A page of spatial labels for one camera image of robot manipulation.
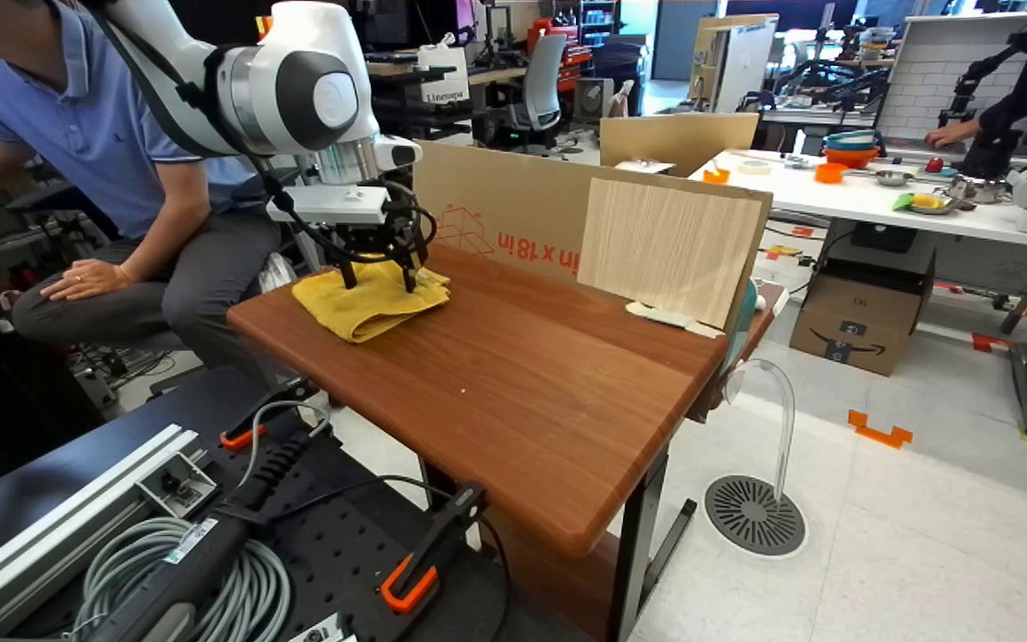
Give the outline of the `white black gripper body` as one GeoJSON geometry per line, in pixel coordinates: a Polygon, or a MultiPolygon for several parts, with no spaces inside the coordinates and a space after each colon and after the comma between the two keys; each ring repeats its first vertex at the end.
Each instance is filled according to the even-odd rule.
{"type": "Polygon", "coordinates": [[[340,257],[425,262],[426,233],[416,199],[403,186],[285,186],[264,205],[277,225],[305,228],[340,257]]]}

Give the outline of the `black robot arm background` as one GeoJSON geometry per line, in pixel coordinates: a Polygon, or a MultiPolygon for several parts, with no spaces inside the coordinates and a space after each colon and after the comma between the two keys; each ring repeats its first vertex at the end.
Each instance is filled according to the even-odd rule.
{"type": "MultiPolygon", "coordinates": [[[[940,125],[949,123],[966,123],[970,117],[970,101],[977,87],[1010,56],[1024,54],[1024,68],[1017,73],[1017,88],[1027,87],[1027,30],[1014,33],[1006,48],[990,56],[973,62],[953,88],[953,104],[936,116],[940,125]]],[[[966,156],[960,160],[964,175],[973,177],[1000,177],[1010,173],[1010,156],[1017,151],[1017,131],[977,131],[966,156]]]]}

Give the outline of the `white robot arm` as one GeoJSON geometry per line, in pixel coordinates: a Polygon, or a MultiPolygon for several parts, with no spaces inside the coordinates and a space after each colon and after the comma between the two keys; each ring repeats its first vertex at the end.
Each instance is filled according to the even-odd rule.
{"type": "Polygon", "coordinates": [[[243,156],[268,219],[296,225],[319,262],[357,284],[357,269],[393,262],[416,284],[431,236],[416,198],[394,183],[419,160],[384,135],[350,10],[336,0],[275,0],[250,48],[196,38],[172,0],[82,0],[130,68],[160,127],[203,156],[243,156]]]}

